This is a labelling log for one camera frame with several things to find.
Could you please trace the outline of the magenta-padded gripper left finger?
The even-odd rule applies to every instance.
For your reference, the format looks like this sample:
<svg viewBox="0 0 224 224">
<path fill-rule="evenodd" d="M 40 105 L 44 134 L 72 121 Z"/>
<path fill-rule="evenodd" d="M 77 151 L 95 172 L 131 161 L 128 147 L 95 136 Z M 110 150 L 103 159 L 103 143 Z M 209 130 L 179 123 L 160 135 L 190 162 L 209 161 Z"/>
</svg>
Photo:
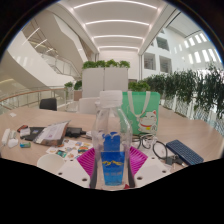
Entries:
<svg viewBox="0 0 224 224">
<path fill-rule="evenodd" d="M 91 148 L 77 159 L 66 161 L 58 170 L 58 175 L 81 187 L 95 189 L 97 183 L 95 150 Z"/>
</svg>

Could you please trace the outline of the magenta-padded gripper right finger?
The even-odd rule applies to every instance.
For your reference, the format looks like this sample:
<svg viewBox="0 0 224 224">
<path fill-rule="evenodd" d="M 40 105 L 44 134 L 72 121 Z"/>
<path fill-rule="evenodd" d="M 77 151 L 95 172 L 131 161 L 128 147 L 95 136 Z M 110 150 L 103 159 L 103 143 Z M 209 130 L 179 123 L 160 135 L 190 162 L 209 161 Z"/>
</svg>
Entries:
<svg viewBox="0 0 224 224">
<path fill-rule="evenodd" d="M 167 168 L 155 156 L 148 157 L 140 150 L 131 147 L 128 167 L 130 188 L 143 187 L 167 175 Z"/>
</svg>

